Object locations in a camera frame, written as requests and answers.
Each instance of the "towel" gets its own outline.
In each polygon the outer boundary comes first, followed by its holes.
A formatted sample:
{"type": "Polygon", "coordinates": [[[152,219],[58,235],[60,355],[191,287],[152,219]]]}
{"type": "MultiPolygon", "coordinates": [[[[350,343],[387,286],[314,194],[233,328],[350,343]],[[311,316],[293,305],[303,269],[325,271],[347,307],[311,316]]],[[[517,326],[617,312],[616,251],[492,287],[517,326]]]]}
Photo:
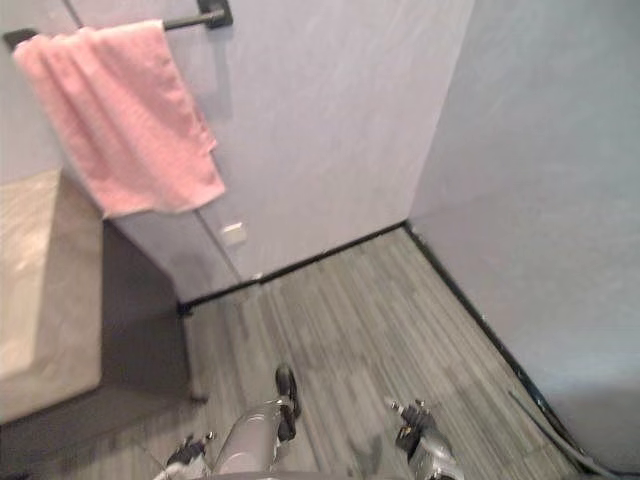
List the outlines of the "towel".
{"type": "Polygon", "coordinates": [[[14,59],[105,217],[181,212],[224,192],[216,140],[160,20],[36,35],[14,59]]]}

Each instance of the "towel bar bracket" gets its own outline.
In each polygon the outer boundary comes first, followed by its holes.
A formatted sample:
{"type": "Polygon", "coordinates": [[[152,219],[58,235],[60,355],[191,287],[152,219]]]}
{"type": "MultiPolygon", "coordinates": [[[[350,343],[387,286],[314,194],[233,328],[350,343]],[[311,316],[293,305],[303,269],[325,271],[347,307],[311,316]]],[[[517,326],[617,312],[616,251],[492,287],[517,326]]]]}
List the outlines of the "towel bar bracket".
{"type": "MultiPolygon", "coordinates": [[[[175,20],[163,21],[165,30],[175,30],[177,28],[189,27],[191,25],[203,24],[208,29],[227,27],[233,25],[233,15],[227,0],[198,0],[200,15],[175,20]]],[[[20,42],[29,40],[39,32],[33,28],[21,28],[6,32],[2,35],[4,43],[10,51],[15,50],[20,42]]]]}

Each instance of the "gray wood-grain floor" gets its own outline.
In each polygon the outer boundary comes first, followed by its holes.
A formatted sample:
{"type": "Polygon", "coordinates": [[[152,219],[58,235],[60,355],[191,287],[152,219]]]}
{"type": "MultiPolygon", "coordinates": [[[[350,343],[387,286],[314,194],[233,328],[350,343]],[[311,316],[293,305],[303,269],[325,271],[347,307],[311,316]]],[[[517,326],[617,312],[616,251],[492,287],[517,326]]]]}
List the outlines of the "gray wood-grain floor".
{"type": "Polygon", "coordinates": [[[184,405],[96,441],[43,478],[151,479],[188,433],[220,439],[275,393],[281,361],[304,413],[280,469],[411,478],[384,396],[422,398],[468,479],[561,479],[573,467],[507,395],[522,386],[406,233],[395,230],[266,285],[198,307],[187,320],[196,388],[184,405]]]}

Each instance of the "light purple wall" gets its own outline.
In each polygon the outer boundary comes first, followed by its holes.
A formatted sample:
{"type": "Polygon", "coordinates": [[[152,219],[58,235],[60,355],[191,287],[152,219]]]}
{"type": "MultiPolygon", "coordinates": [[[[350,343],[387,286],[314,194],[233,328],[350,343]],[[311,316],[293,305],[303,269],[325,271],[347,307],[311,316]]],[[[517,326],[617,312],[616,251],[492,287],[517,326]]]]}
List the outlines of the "light purple wall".
{"type": "MultiPolygon", "coordinates": [[[[96,27],[197,13],[195,0],[72,3],[96,27]]],[[[225,252],[241,278],[404,220],[473,0],[230,3],[232,28],[168,39],[220,144],[228,193],[201,213],[216,235],[247,228],[248,241],[225,252]]],[[[11,165],[22,156],[8,152],[11,165]]],[[[120,222],[183,300],[236,282],[191,217],[120,222]]]]}
{"type": "Polygon", "coordinates": [[[565,426],[640,470],[640,3],[478,1],[411,221],[565,426]]]}

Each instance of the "vanity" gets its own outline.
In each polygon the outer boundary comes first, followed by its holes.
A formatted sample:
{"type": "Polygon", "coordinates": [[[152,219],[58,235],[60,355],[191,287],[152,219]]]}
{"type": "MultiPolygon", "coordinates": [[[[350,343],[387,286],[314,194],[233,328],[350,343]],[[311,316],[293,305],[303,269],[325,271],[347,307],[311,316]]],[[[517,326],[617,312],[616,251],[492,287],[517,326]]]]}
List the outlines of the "vanity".
{"type": "Polygon", "coordinates": [[[185,401],[169,278],[59,171],[0,187],[0,475],[185,401]]]}

